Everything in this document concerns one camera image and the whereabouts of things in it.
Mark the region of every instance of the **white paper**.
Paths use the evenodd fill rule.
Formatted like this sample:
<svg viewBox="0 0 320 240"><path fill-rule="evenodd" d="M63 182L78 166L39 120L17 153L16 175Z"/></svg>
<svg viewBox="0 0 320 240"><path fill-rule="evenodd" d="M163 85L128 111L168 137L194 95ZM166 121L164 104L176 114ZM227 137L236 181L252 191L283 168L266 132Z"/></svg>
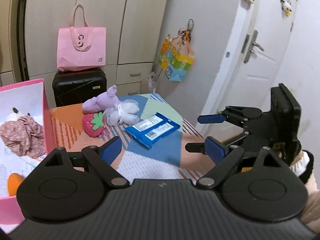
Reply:
<svg viewBox="0 0 320 240"><path fill-rule="evenodd" d="M152 117L149 117L146 120L143 120L141 122L136 123L135 125L133 125L132 127L134 127L135 129L137 129L139 132L142 132L144 130L149 129L152 126L155 126L156 124L162 122L163 120L156 116L153 115Z"/></svg>

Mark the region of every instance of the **metal screw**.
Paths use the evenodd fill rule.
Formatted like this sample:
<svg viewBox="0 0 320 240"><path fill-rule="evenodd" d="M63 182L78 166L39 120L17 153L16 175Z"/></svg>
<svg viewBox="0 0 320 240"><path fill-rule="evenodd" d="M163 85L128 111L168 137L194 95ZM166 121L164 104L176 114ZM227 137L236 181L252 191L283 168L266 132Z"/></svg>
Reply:
<svg viewBox="0 0 320 240"><path fill-rule="evenodd" d="M127 183L125 178L114 178L111 180L112 185L114 186L124 186Z"/></svg>
<svg viewBox="0 0 320 240"><path fill-rule="evenodd" d="M212 186L214 184L214 179L212 178L201 178L198 180L198 182L202 185L202 186Z"/></svg>

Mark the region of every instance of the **colorful paper bag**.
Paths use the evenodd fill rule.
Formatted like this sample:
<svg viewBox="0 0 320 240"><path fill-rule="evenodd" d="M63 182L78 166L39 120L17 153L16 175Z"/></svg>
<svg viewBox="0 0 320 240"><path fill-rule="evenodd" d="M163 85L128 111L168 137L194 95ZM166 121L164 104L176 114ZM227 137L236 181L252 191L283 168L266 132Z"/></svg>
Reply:
<svg viewBox="0 0 320 240"><path fill-rule="evenodd" d="M195 57L189 48L187 36L178 36L170 39L168 35L164 39L159 55L159 63L169 80L181 82L194 60Z"/></svg>

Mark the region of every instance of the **drawer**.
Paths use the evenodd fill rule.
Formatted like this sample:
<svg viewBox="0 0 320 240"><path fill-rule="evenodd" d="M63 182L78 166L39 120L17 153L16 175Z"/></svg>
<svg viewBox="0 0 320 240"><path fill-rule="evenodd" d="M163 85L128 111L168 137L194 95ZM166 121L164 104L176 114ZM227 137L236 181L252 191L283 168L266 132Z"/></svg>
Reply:
<svg viewBox="0 0 320 240"><path fill-rule="evenodd" d="M124 97L140 94L141 82L117 86L117 96Z"/></svg>
<svg viewBox="0 0 320 240"><path fill-rule="evenodd" d="M12 71L1 73L0 74L0 86L6 86L10 84L14 84L14 78Z"/></svg>
<svg viewBox="0 0 320 240"><path fill-rule="evenodd" d="M152 63L135 63L118 65L116 84L141 82L146 79L152 70Z"/></svg>

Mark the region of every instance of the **cabinet door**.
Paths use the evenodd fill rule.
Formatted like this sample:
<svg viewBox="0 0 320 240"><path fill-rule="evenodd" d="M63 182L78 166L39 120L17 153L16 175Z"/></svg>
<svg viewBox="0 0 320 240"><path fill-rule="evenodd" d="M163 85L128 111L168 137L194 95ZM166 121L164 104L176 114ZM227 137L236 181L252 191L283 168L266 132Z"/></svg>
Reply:
<svg viewBox="0 0 320 240"><path fill-rule="evenodd" d="M59 28L69 26L76 0L27 0L25 50L29 76L57 70Z"/></svg>
<svg viewBox="0 0 320 240"><path fill-rule="evenodd" d="M127 0L119 64L153 62L167 0Z"/></svg>
<svg viewBox="0 0 320 240"><path fill-rule="evenodd" d="M84 6L87 22L93 27L106 27L106 65L117 64L125 0L77 0ZM83 13L76 12L75 26L83 26Z"/></svg>

